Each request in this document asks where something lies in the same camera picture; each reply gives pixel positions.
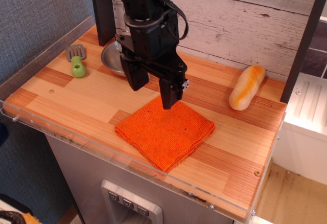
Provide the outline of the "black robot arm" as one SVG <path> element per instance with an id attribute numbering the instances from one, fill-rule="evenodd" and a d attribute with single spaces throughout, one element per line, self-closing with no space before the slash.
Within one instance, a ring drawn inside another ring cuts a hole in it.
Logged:
<path id="1" fill-rule="evenodd" d="M 187 65 L 176 48 L 185 39 L 189 28 L 179 35 L 178 16 L 185 14 L 171 0 L 122 0 L 124 22 L 129 35 L 121 35 L 120 60 L 127 81 L 134 91 L 149 82 L 149 76 L 159 79 L 164 109 L 170 109 L 182 99 L 189 81 Z"/>

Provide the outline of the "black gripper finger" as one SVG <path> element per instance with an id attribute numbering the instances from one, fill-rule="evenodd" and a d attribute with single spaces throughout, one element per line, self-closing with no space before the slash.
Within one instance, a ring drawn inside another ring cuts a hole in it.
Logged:
<path id="1" fill-rule="evenodd" d="M 159 80 L 160 96 L 163 109 L 171 109 L 172 106 L 182 99 L 183 93 L 189 87 L 189 80 L 161 78 Z"/>
<path id="2" fill-rule="evenodd" d="M 120 55 L 121 65 L 130 87 L 137 91 L 149 82 L 148 72 L 134 58 Z"/>

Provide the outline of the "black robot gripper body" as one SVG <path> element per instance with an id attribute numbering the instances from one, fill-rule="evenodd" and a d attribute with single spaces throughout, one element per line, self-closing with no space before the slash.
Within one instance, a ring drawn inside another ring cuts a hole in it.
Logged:
<path id="1" fill-rule="evenodd" d="M 178 10 L 160 10 L 151 18 L 138 19 L 134 15 L 124 15 L 130 33 L 120 36 L 121 54 L 139 61 L 148 74 L 159 79 L 184 80 L 186 64 L 176 52 L 179 41 L 186 37 L 188 24 L 182 37 L 179 36 L 178 16 L 186 19 Z"/>

